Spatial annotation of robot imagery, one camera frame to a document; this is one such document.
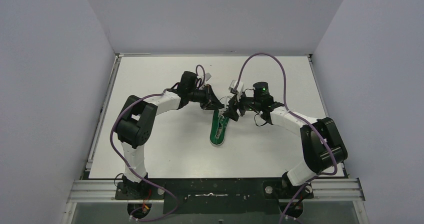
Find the white shoelace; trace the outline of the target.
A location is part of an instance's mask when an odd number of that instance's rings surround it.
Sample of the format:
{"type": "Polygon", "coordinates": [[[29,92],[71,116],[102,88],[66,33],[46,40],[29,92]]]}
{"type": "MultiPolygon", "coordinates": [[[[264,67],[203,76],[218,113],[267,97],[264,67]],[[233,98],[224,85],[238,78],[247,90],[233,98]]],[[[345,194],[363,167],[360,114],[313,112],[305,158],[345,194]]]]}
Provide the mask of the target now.
{"type": "Polygon", "coordinates": [[[224,107],[219,109],[218,111],[218,122],[222,125],[225,123],[228,123],[230,121],[230,118],[227,116],[224,116],[224,113],[227,111],[229,107],[229,101],[231,100],[232,96],[226,96],[222,97],[220,100],[224,100],[224,107]]]}

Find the green canvas sneaker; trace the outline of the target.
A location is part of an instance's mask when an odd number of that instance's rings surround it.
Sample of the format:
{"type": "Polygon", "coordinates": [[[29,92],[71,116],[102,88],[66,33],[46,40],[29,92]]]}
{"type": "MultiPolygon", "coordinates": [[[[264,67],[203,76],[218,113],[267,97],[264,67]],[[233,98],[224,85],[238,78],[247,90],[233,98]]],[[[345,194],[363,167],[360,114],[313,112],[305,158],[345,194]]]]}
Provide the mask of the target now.
{"type": "Polygon", "coordinates": [[[218,147],[224,143],[225,133],[230,119],[222,115],[220,110],[214,110],[212,116],[212,126],[210,132],[210,143],[212,146],[218,147]]]}

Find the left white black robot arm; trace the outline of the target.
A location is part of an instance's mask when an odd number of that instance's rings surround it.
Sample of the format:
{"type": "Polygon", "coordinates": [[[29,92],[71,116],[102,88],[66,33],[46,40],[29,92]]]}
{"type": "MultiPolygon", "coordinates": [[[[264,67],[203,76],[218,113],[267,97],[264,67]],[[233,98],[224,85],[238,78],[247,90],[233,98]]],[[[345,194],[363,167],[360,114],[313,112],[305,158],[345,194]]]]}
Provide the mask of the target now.
{"type": "Polygon", "coordinates": [[[133,197],[145,197],[153,186],[144,164],[144,145],[150,138],[155,118],[167,111],[179,110],[189,102],[199,103],[203,110],[224,107],[211,85],[203,84],[203,79],[190,71],[185,71],[179,82],[159,94],[127,98],[112,126],[109,140],[113,141],[116,134],[121,142],[123,152],[119,152],[114,144],[111,146],[125,164],[122,181],[133,197]]]}

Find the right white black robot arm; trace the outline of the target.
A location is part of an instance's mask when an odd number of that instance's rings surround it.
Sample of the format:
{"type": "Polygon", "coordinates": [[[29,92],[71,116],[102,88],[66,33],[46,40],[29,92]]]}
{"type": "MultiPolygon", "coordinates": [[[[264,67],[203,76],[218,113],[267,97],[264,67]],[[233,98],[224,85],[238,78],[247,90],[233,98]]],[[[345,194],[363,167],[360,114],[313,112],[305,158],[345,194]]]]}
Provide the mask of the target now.
{"type": "Polygon", "coordinates": [[[254,83],[252,97],[246,95],[243,85],[237,80],[231,82],[229,90],[233,97],[223,113],[225,117],[238,121],[252,111],[266,124],[282,127],[300,138],[303,159],[283,174],[281,190],[285,196],[296,196],[302,184],[347,159],[347,149],[331,118],[312,118],[288,110],[270,95],[267,82],[254,83]]]}

